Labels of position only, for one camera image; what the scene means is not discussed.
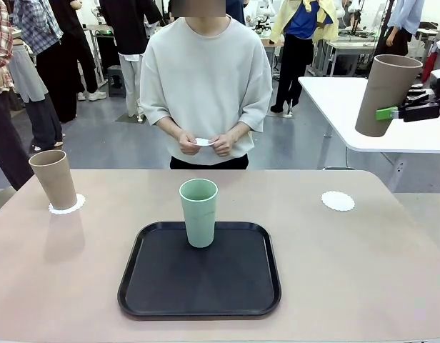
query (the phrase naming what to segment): neck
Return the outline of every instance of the neck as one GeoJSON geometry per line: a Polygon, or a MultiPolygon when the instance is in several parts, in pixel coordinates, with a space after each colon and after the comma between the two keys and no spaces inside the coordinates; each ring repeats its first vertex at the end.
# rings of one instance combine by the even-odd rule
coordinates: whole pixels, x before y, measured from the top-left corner
{"type": "Polygon", "coordinates": [[[216,36],[225,31],[230,18],[228,16],[209,18],[186,17],[185,20],[197,34],[201,36],[216,36]]]}

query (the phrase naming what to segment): black shoe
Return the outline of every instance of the black shoe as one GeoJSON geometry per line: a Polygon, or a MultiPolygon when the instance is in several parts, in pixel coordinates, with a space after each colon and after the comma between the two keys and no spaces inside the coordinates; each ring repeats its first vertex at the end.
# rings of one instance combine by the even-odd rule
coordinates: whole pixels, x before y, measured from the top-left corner
{"type": "Polygon", "coordinates": [[[271,112],[274,112],[274,113],[282,113],[284,111],[284,107],[273,105],[273,106],[271,106],[270,110],[271,110],[271,112]]]}

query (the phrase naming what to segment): white paper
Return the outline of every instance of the white paper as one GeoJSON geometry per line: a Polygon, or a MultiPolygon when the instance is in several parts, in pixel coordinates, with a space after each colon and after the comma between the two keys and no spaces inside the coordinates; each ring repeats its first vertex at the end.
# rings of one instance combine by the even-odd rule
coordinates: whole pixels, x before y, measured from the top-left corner
{"type": "Polygon", "coordinates": [[[197,146],[211,146],[214,143],[209,143],[208,139],[204,138],[196,138],[196,145],[197,146]]]}
{"type": "Polygon", "coordinates": [[[322,202],[334,211],[347,212],[355,208],[355,201],[342,192],[330,191],[321,196],[322,202]]]}
{"type": "Polygon", "coordinates": [[[70,209],[54,209],[52,204],[49,205],[49,211],[53,214],[68,214],[77,211],[85,204],[85,197],[82,194],[77,194],[77,203],[70,209]]]}

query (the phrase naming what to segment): white pants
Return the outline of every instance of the white pants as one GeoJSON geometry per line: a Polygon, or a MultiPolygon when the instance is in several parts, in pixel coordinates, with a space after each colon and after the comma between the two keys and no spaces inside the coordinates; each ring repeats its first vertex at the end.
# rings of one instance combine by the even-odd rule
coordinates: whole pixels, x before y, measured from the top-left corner
{"type": "Polygon", "coordinates": [[[126,88],[126,107],[129,115],[144,115],[144,110],[139,103],[141,93],[141,64],[142,56],[139,62],[127,61],[120,55],[121,73],[125,79],[126,88]]]}

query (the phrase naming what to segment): green cup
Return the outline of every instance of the green cup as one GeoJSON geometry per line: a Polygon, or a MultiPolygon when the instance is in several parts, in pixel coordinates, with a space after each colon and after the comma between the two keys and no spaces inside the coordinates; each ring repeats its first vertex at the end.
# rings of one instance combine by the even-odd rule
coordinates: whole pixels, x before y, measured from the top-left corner
{"type": "Polygon", "coordinates": [[[193,179],[180,186],[186,235],[195,248],[205,248],[214,240],[215,209],[219,189],[206,179],[193,179]]]}

